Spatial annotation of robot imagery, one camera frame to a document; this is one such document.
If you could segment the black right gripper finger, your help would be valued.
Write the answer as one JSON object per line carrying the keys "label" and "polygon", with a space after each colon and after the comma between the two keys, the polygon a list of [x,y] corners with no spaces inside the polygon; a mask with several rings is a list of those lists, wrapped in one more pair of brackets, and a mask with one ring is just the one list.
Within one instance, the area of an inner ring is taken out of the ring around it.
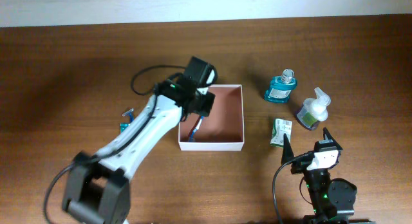
{"label": "black right gripper finger", "polygon": [[339,143],[334,139],[334,137],[330,134],[329,130],[324,127],[323,128],[323,138],[324,140],[327,140],[333,144],[337,148],[338,151],[342,151],[342,147],[339,145]]}
{"label": "black right gripper finger", "polygon": [[290,160],[294,159],[294,153],[290,145],[289,137],[287,134],[283,135],[283,152],[281,157],[281,164],[286,164]]}

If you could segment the clear foam soap dispenser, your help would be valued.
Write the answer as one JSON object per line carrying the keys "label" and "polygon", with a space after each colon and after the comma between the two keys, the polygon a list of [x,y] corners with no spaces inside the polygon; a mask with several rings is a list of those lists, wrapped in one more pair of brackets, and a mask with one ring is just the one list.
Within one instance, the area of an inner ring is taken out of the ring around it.
{"label": "clear foam soap dispenser", "polygon": [[296,112],[297,121],[307,130],[317,129],[321,122],[328,118],[327,107],[331,104],[331,98],[321,88],[314,89],[316,97],[306,98]]}

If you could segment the blue white toothbrush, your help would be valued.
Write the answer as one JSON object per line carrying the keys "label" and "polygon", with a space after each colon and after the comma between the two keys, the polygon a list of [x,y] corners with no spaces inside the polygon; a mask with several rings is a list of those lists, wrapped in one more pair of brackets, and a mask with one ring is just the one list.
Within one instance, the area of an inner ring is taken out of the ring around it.
{"label": "blue white toothbrush", "polygon": [[203,119],[204,119],[204,116],[198,117],[197,121],[194,124],[194,127],[192,128],[191,132],[189,133],[189,139],[188,139],[189,142],[195,142],[194,135],[200,129]]}

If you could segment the teal mouthwash bottle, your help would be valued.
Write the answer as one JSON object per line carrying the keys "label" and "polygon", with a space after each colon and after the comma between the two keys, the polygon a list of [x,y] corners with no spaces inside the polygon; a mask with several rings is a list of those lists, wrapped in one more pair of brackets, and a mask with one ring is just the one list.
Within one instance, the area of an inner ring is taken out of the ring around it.
{"label": "teal mouthwash bottle", "polygon": [[297,87],[294,71],[285,69],[280,76],[270,81],[270,87],[265,91],[264,99],[272,103],[287,103],[291,92]]}

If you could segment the teal toothpaste tube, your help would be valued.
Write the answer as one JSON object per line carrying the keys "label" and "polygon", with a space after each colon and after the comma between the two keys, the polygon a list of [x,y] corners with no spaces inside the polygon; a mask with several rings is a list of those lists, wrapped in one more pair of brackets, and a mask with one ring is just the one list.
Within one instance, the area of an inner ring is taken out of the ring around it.
{"label": "teal toothpaste tube", "polygon": [[130,123],[120,123],[119,124],[119,129],[120,132],[122,133],[123,131],[125,131],[125,129],[130,125]]}

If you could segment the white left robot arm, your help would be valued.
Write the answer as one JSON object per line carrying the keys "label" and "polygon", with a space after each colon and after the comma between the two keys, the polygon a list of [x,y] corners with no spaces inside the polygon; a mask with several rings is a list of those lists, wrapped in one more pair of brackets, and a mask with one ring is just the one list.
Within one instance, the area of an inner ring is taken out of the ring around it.
{"label": "white left robot arm", "polygon": [[215,95],[208,88],[216,68],[192,57],[178,73],[147,91],[148,103],[114,140],[94,155],[80,152],[69,173],[62,210],[79,223],[127,223],[130,183],[158,141],[190,114],[209,116]]}

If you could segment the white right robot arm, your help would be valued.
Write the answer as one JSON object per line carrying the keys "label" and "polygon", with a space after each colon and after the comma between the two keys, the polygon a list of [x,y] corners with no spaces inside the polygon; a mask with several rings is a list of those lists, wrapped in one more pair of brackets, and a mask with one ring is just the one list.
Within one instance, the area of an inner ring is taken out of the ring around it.
{"label": "white right robot arm", "polygon": [[357,187],[342,178],[330,178],[329,170],[339,163],[342,147],[323,128],[323,139],[314,144],[314,149],[295,156],[289,139],[283,136],[284,146],[281,167],[291,166],[292,174],[302,174],[310,195],[312,215],[305,215],[302,223],[349,223]]}

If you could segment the green white soap packet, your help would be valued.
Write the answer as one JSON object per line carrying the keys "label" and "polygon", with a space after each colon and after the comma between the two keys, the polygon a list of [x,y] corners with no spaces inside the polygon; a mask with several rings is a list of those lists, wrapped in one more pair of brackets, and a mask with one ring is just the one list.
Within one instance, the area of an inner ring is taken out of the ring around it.
{"label": "green white soap packet", "polygon": [[276,118],[273,123],[270,145],[275,147],[284,146],[284,135],[290,140],[292,134],[292,121]]}

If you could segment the pink open cardboard box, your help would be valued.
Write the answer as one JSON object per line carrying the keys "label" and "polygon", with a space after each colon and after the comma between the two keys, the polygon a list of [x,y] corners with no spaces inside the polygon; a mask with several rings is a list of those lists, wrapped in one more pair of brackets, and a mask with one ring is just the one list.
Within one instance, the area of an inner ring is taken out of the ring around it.
{"label": "pink open cardboard box", "polygon": [[189,133],[199,115],[191,114],[178,126],[178,144],[182,151],[241,151],[245,143],[243,88],[240,84],[211,85],[215,94],[208,117],[189,142]]}

